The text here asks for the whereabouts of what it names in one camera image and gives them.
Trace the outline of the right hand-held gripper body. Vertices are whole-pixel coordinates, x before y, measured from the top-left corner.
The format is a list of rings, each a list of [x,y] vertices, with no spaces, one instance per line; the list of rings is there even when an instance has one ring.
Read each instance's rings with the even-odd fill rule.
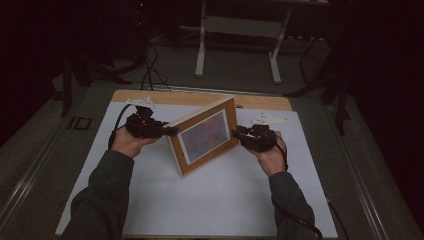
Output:
[[[245,130],[244,146],[255,152],[266,152],[277,147],[282,153],[285,153],[285,149],[278,144],[278,141],[281,140],[285,146],[284,140],[270,128],[270,124],[274,123],[283,123],[283,119],[266,113],[257,116],[251,121],[251,126]]]

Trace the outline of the white table sheet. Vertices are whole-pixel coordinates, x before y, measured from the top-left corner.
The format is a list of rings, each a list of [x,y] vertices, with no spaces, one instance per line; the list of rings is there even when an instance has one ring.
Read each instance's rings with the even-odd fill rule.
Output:
[[[109,104],[85,164],[74,185],[56,234],[70,220],[74,196],[105,152],[110,132],[125,103]],[[281,131],[288,147],[288,171],[300,186],[326,239],[337,238],[326,197],[298,114],[293,111],[237,109],[238,124],[251,125],[261,114],[278,118],[270,128]],[[261,238],[276,236],[268,178],[256,158],[237,146],[181,178],[166,137],[148,145],[135,158],[125,237]]]

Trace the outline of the metal floor rail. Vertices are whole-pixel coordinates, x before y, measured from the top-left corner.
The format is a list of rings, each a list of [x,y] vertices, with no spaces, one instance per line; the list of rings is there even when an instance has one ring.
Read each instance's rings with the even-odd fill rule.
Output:
[[[375,207],[375,203],[369,193],[366,184],[362,178],[362,175],[359,171],[359,168],[356,164],[356,160],[351,153],[347,142],[344,140],[344,137],[339,133],[338,128],[335,123],[335,114],[336,110],[332,106],[323,106],[323,111],[326,114],[327,120],[332,126],[332,131],[336,135],[338,142],[341,144],[342,152],[347,161],[348,170],[351,175],[353,186],[355,188],[356,194],[362,206],[363,212],[366,216],[370,229],[374,236],[375,240],[389,240],[387,231],[381,221],[380,215]]]
[[[7,226],[14,218],[16,212],[25,201],[27,195],[34,185],[34,182],[36,181],[36,178],[45,165],[47,156],[50,154],[51,149],[60,138],[62,132],[62,129],[56,129],[49,135],[46,142],[40,147],[39,151],[35,155],[35,158],[32,160],[29,169],[18,181],[4,207],[0,210],[0,233],[5,231]]]

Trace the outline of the wooden picture frame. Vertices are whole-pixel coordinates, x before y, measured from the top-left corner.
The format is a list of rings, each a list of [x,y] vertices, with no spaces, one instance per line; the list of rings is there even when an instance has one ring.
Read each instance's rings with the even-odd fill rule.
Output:
[[[177,129],[168,139],[180,176],[188,176],[236,147],[238,140],[232,136],[236,126],[234,96],[223,97],[167,124]]]

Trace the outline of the black stand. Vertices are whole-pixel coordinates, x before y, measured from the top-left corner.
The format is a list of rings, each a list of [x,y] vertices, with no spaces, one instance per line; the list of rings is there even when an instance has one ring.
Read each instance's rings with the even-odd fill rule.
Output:
[[[313,38],[299,60],[301,74],[306,86],[294,92],[285,93],[285,96],[299,97],[317,88],[324,87],[320,96],[321,103],[331,105],[334,101],[337,101],[335,125],[338,132],[344,136],[344,121],[350,118],[346,111],[346,102],[351,69],[343,57],[343,51],[337,46],[339,37],[339,33],[324,33],[322,35],[322,39],[330,47],[330,52],[318,72],[307,79],[303,63],[310,49],[318,41],[317,37]]]
[[[61,116],[66,116],[72,106],[72,78],[75,78],[81,86],[90,86],[93,82],[91,73],[96,72],[109,81],[118,84],[129,84],[129,81],[121,78],[120,74],[128,73],[139,66],[140,64],[135,62],[122,68],[109,69],[87,56],[72,52],[66,53],[62,61],[62,90],[56,94],[63,103]]]

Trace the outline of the dark equipment tower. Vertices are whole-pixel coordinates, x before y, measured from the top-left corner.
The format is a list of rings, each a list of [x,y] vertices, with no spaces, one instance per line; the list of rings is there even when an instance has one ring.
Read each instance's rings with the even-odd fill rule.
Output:
[[[134,62],[143,64],[149,38],[149,15],[146,0],[134,2]]]

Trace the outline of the person's right hand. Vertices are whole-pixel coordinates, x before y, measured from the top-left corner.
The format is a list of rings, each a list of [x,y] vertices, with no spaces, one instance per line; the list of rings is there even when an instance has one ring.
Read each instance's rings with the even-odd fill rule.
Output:
[[[264,173],[271,177],[272,175],[280,172],[286,172],[287,164],[287,147],[282,138],[281,132],[276,131],[277,145],[266,152],[255,152],[250,150],[264,171]]]

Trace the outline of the white metal desk frame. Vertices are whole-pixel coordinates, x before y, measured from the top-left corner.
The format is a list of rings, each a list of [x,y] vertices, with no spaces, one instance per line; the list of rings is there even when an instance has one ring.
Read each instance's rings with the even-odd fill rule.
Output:
[[[200,3],[195,76],[204,75],[206,34],[263,37],[275,41],[268,52],[272,80],[280,84],[278,54],[295,9],[328,7],[331,0],[196,0]]]

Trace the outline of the metal rail strip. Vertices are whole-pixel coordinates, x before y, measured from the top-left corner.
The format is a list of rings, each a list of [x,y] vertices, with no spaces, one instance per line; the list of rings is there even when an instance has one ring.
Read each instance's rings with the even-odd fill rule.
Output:
[[[208,88],[194,88],[194,87],[181,87],[181,86],[153,86],[154,91],[167,91],[167,92],[191,92],[191,93],[214,93],[214,94],[233,94],[233,95],[249,95],[249,96],[269,96],[269,97],[284,97],[279,93],[257,93],[248,91],[236,90],[221,90],[221,89],[208,89]]]

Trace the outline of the black rectangular floor bracket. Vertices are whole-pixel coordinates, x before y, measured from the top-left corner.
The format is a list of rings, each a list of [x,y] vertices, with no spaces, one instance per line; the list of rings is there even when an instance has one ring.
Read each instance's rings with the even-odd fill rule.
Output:
[[[86,117],[73,117],[68,125],[68,130],[88,130],[92,120]]]

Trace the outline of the person's left hand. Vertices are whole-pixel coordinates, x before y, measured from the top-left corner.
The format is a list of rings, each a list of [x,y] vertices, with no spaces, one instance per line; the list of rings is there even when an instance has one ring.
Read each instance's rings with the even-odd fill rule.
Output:
[[[134,158],[140,154],[144,146],[153,144],[156,141],[158,141],[158,138],[135,138],[125,127],[121,127],[115,134],[111,149]]]

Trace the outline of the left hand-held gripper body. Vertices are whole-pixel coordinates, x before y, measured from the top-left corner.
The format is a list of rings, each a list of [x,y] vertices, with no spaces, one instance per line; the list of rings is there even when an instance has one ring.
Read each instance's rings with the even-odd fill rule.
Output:
[[[136,107],[136,112],[127,117],[125,124],[126,129],[133,137],[160,138],[163,135],[164,124],[152,117],[155,104],[150,97],[127,99],[126,104]]]

